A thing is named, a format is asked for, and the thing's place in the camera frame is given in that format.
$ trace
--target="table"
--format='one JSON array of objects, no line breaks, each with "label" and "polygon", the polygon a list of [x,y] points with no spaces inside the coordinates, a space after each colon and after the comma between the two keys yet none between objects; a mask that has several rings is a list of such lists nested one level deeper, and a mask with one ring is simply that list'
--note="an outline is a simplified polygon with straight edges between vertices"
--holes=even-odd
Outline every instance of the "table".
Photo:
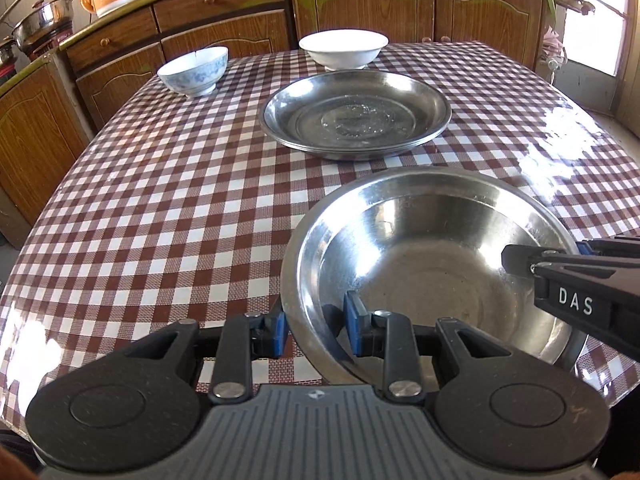
[{"label": "table", "polygon": [[[331,162],[279,146],[260,104],[323,70],[303,52],[236,59],[208,97],[154,77],[69,171],[20,252],[0,300],[0,413],[24,433],[38,386],[184,317],[219,326],[266,312],[292,230],[327,193],[372,171],[435,164],[480,171],[552,209],[577,239],[637,232],[640,170],[575,104],[481,43],[395,44],[371,68],[450,100],[444,134],[399,156]],[[200,381],[207,381],[207,362]],[[609,404],[640,367],[589,339],[578,374]],[[254,381],[319,382],[289,342]]]}]

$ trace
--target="metal tray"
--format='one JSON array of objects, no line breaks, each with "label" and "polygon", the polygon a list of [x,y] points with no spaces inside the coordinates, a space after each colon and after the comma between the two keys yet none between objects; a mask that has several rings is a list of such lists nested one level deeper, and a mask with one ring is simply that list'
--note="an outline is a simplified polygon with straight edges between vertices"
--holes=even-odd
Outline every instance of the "metal tray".
[{"label": "metal tray", "polygon": [[278,142],[334,160],[405,152],[437,137],[450,119],[440,91],[377,70],[300,79],[271,96],[260,113],[263,129]]}]

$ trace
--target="window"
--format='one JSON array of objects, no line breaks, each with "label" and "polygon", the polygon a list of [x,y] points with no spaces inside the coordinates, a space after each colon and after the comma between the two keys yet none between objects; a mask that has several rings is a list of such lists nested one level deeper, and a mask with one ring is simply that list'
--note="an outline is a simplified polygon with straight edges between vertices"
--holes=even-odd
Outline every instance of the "window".
[{"label": "window", "polygon": [[588,0],[595,13],[567,12],[564,47],[567,57],[615,76],[626,24],[626,0]]}]

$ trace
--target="metal bowl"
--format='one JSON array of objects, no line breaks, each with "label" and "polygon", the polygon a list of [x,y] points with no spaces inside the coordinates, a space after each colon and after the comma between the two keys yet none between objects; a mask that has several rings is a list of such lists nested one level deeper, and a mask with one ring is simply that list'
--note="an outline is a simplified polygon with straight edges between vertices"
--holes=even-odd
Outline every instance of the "metal bowl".
[{"label": "metal bowl", "polygon": [[279,90],[259,117],[285,146],[334,160],[366,160],[439,136],[451,108],[440,91],[405,75],[341,70]]},{"label": "metal bowl", "polygon": [[[571,369],[586,336],[533,305],[533,279],[507,274],[507,244],[576,253],[566,228],[500,180],[449,168],[398,168],[342,186],[301,220],[282,263],[289,325],[331,383],[380,384],[382,362],[354,358],[334,336],[327,305],[357,290],[369,310],[433,325],[457,317],[549,363]],[[437,389],[431,359],[425,384]]]}]

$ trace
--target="porcelain bowl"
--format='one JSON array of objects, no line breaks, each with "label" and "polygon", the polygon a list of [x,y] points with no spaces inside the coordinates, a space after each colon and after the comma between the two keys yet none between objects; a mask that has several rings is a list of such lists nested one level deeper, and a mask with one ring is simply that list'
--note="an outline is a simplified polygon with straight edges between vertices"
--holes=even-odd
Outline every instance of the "porcelain bowl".
[{"label": "porcelain bowl", "polygon": [[300,48],[327,70],[346,70],[364,68],[387,43],[386,36],[372,30],[339,28],[305,36],[300,40]]},{"label": "porcelain bowl", "polygon": [[187,97],[201,97],[216,88],[226,70],[229,50],[212,46],[190,52],[162,65],[158,76],[169,90]]}]

